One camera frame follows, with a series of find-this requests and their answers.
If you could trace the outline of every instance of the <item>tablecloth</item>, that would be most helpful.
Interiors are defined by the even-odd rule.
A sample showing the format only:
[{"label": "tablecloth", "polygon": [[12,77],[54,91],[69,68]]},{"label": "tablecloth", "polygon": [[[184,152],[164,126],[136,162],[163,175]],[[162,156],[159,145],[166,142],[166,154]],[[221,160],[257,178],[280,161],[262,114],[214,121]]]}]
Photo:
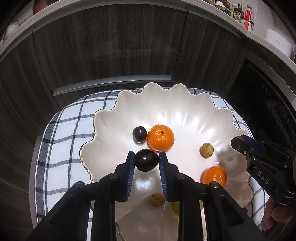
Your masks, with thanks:
[{"label": "tablecloth", "polygon": [[[194,88],[188,88],[188,90],[192,94],[209,93],[215,106],[230,109],[236,127],[246,130],[252,137],[245,121],[218,94]],[[120,91],[104,91],[87,95],[56,113],[47,125],[42,137],[35,173],[35,203],[38,223],[75,182],[83,181],[86,184],[91,182],[89,174],[80,162],[79,149],[94,136],[93,116],[95,112],[100,109],[111,109],[115,105],[116,97]],[[130,91],[138,93],[142,89]],[[255,197],[246,207],[247,214],[261,229],[260,223],[268,194],[252,178],[250,185],[254,190]],[[91,221],[92,211],[89,216],[88,237]]]}]

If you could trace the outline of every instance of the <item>table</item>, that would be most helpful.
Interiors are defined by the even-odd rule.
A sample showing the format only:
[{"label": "table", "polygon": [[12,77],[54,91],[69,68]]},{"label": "table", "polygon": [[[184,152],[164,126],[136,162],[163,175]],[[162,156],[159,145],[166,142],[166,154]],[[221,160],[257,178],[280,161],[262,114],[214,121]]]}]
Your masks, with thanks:
[{"label": "table", "polygon": [[[228,108],[234,115],[234,124],[237,128],[252,133],[239,114],[218,94],[188,88],[192,94],[207,92],[219,108]],[[121,90],[104,91],[87,95],[68,105],[54,115],[47,125],[42,138],[35,172],[35,204],[38,223],[50,211],[75,182],[90,183],[90,177],[79,159],[80,147],[94,136],[93,116],[99,109],[111,109],[115,105],[117,95]],[[142,89],[130,90],[134,93]],[[261,219],[264,213],[268,194],[253,179],[250,185],[255,197],[247,205],[248,215],[261,229]],[[89,216],[88,239],[92,211]]]}]

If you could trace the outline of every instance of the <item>bottle cap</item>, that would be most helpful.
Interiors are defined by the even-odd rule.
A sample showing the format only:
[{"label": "bottle cap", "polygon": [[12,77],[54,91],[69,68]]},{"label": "bottle cap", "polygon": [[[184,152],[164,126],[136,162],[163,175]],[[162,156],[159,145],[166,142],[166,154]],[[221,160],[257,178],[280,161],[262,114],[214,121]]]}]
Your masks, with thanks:
[{"label": "bottle cap", "polygon": [[220,2],[220,1],[217,1],[217,2],[215,3],[215,6],[216,6],[216,5],[221,6],[221,7],[224,7],[223,3]]}]

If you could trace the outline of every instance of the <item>countertop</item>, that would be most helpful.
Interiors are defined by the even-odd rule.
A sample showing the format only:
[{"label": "countertop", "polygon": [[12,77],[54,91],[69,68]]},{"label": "countertop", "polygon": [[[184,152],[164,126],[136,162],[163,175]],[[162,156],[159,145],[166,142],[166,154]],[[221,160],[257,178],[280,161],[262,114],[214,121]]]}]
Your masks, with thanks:
[{"label": "countertop", "polygon": [[128,4],[141,3],[152,4],[165,7],[173,7],[175,9],[189,11],[207,18],[216,24],[228,29],[236,35],[244,35],[253,41],[259,43],[265,48],[269,49],[274,55],[279,57],[295,74],[296,64],[279,51],[275,46],[267,42],[265,39],[249,32],[243,26],[234,21],[230,16],[208,4],[202,0],[152,0],[152,1],[135,1],[135,0],[119,0],[119,1],[94,1],[94,0],[59,0],[48,7],[42,9],[40,12],[25,21],[0,47],[0,61],[12,50],[18,43],[25,39],[28,35],[47,25],[48,23],[78,12],[84,9],[111,5],[111,4]]}]

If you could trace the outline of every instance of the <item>green fruit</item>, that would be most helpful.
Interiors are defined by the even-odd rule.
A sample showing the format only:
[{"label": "green fruit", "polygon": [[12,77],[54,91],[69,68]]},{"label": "green fruit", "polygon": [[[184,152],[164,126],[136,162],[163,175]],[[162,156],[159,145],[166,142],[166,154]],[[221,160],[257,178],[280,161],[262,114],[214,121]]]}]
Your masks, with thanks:
[{"label": "green fruit", "polygon": [[[179,216],[179,202],[171,202],[172,210]],[[203,209],[202,201],[200,201],[200,211]]]}]

